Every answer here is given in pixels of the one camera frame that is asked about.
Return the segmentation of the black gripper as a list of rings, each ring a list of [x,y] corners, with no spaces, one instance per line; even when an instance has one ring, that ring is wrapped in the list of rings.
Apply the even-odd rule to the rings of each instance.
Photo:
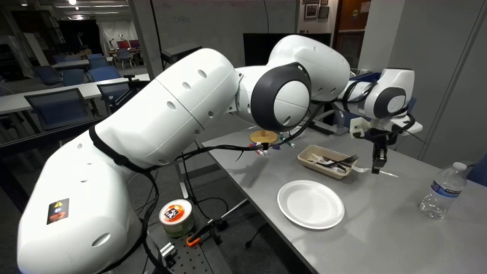
[[[374,144],[373,147],[373,165],[371,171],[379,173],[380,168],[387,162],[387,147],[397,141],[399,133],[380,129],[370,130],[370,141]]]

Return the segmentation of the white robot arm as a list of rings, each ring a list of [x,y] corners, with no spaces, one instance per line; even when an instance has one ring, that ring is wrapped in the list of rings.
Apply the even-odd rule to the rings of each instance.
[[[411,68],[353,75],[341,53],[301,34],[278,39],[263,65],[236,66],[202,46],[47,158],[18,222],[18,269],[100,274],[122,263],[146,231],[126,180],[183,156],[225,112],[289,130],[312,98],[335,101],[365,121],[356,135],[374,142],[373,167],[380,168],[390,135],[422,129],[406,112],[414,80]]]

